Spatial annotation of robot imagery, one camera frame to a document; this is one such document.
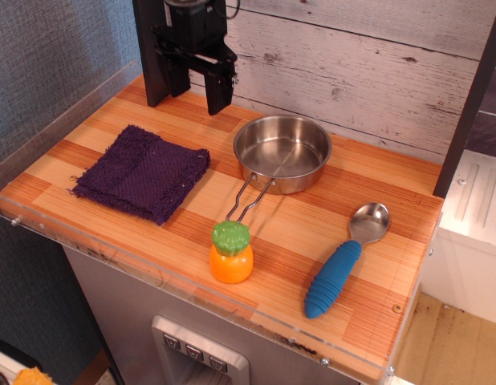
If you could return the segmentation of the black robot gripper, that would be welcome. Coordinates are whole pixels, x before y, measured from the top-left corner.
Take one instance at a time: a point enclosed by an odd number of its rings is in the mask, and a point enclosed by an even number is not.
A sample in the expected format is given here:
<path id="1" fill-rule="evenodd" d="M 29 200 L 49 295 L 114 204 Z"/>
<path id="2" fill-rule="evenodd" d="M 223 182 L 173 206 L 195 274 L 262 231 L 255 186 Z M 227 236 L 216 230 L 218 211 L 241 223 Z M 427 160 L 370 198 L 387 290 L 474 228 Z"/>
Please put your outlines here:
<path id="1" fill-rule="evenodd" d="M 237 56 L 225 44 L 225 1 L 164 1 L 166 25 L 155 25 L 157 61 L 172 97 L 190 89 L 189 73 L 204 76 L 210 116 L 231 104 Z"/>

